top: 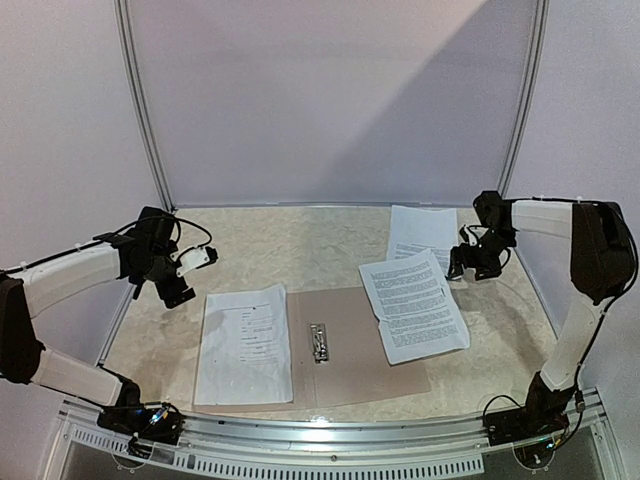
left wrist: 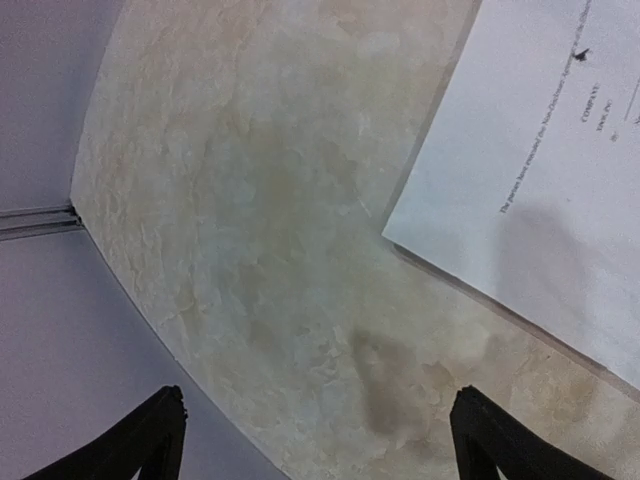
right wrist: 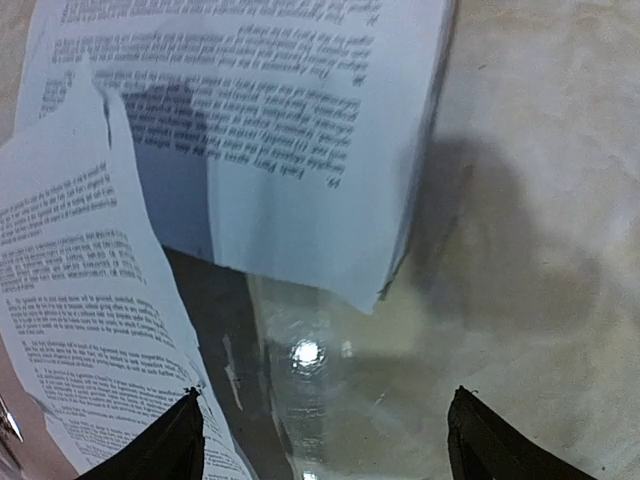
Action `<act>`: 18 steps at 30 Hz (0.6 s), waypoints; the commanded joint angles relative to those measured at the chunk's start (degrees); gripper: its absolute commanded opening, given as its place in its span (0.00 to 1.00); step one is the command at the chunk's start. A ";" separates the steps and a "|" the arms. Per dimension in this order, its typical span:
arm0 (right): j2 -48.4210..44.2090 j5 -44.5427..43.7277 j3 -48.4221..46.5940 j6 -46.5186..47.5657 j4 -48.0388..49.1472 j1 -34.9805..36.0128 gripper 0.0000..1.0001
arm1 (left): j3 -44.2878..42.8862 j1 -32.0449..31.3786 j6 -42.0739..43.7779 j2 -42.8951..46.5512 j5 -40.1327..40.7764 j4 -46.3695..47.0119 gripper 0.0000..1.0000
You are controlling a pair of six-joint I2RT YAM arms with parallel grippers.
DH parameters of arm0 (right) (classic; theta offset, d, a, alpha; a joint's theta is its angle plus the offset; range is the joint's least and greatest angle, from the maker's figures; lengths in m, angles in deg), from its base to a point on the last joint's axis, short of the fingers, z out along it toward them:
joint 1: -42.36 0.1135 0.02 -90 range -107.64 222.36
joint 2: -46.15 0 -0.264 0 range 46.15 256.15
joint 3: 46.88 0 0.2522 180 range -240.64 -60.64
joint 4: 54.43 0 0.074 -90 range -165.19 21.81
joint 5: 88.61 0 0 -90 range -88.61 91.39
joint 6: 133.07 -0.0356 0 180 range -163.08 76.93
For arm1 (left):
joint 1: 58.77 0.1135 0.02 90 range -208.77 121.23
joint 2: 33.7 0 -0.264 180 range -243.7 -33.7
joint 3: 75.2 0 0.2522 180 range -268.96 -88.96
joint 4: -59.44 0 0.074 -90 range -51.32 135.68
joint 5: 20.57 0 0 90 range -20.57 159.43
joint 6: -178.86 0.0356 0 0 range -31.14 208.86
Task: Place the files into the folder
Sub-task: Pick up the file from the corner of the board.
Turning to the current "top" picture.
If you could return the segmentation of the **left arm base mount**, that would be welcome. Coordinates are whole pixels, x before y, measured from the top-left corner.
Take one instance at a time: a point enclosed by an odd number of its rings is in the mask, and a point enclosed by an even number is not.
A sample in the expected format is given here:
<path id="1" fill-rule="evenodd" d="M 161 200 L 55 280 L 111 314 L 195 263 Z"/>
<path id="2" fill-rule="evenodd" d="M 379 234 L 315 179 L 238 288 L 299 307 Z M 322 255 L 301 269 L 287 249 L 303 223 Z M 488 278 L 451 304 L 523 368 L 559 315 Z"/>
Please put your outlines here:
<path id="1" fill-rule="evenodd" d="M 185 416 L 169 402 L 105 407 L 97 425 L 129 436 L 126 452 L 149 459 L 154 445 L 177 446 L 184 430 Z"/>

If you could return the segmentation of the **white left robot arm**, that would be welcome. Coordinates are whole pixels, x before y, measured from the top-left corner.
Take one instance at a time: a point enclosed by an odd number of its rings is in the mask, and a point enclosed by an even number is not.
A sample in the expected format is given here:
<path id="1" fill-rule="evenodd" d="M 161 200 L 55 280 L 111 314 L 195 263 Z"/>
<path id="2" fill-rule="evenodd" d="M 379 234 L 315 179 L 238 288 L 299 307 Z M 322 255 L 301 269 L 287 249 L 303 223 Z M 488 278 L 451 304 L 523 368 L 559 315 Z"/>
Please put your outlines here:
<path id="1" fill-rule="evenodd" d="M 174 309 L 194 298 L 186 282 L 193 270 L 216 261 L 210 238 L 180 248 L 185 227 L 196 223 L 147 206 L 139 217 L 115 230 L 48 257 L 1 272 L 1 378 L 38 386 L 84 400 L 128 434 L 166 416 L 165 402 L 144 404 L 139 385 L 98 365 L 106 334 L 106 301 L 81 309 L 83 319 L 63 319 L 67 303 L 111 284 L 125 283 L 141 292 L 152 285 L 160 301 Z"/>

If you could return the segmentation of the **white text page sheet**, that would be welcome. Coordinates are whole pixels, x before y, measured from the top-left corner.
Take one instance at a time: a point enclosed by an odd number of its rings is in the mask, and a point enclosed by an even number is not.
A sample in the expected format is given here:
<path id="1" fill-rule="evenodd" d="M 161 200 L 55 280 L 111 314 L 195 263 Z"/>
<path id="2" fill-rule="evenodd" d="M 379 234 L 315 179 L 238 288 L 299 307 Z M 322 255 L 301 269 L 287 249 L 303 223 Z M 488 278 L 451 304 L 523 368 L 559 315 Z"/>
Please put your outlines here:
<path id="1" fill-rule="evenodd" d="M 470 347 L 466 323 L 430 250 L 359 273 L 391 365 Z"/>

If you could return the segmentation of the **brown plastic folder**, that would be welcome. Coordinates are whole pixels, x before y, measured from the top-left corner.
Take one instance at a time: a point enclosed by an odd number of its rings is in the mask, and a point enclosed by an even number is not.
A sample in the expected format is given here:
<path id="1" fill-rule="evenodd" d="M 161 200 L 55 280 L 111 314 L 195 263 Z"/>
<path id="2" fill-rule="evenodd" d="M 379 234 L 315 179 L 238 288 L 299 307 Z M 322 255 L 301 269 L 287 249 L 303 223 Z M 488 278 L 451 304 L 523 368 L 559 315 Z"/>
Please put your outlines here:
<path id="1" fill-rule="evenodd" d="M 363 288 L 286 293 L 293 400 L 252 406 L 197 406 L 199 413 L 301 410 L 379 401 L 428 392 L 419 362 L 388 363 L 375 318 Z M 310 324 L 326 326 L 329 361 L 316 364 Z"/>

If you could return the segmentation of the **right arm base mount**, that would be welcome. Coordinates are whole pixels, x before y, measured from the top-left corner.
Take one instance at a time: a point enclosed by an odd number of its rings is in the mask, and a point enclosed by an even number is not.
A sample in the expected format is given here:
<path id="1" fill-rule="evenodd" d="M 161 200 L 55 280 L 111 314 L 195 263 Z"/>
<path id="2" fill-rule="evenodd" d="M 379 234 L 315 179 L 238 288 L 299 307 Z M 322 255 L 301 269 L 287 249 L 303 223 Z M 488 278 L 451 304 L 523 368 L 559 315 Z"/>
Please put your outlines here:
<path id="1" fill-rule="evenodd" d="M 509 400 L 514 408 L 489 411 L 489 407 L 497 400 Z M 548 439 L 544 446 L 546 451 L 555 451 L 566 444 L 577 433 L 581 426 L 586 404 L 583 398 L 575 401 L 578 420 L 570 429 L 571 424 L 566 413 L 552 414 L 548 419 L 532 420 L 512 397 L 497 395 L 485 405 L 481 421 L 491 446 L 517 443 L 526 439 Z"/>

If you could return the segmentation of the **white signature page sheet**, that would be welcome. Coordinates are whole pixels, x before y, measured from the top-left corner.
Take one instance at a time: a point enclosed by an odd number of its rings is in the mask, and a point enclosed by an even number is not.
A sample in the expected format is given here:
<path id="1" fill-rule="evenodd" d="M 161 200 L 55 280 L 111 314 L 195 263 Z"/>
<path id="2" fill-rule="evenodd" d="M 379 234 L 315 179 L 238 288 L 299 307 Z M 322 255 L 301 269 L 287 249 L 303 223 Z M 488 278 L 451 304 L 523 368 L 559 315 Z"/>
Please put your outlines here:
<path id="1" fill-rule="evenodd" d="M 285 287 L 208 295 L 194 404 L 284 404 L 293 397 Z"/>

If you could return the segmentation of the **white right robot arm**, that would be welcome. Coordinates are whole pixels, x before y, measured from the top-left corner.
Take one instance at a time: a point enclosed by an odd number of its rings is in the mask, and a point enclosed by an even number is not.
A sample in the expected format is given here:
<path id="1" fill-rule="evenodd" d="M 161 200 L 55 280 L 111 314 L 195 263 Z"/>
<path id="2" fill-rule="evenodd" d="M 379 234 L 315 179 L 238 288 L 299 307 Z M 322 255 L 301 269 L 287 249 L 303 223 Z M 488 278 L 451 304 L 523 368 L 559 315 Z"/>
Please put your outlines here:
<path id="1" fill-rule="evenodd" d="M 639 274 L 639 255 L 621 207 L 612 201 L 561 198 L 505 199 L 481 192 L 473 208 L 484 232 L 467 228 L 450 251 L 447 277 L 473 270 L 476 280 L 501 275 L 501 255 L 521 232 L 568 240 L 573 286 L 567 318 L 549 359 L 530 384 L 517 427 L 537 436 L 560 418 L 577 394 L 578 376 L 611 306 L 626 295 Z"/>

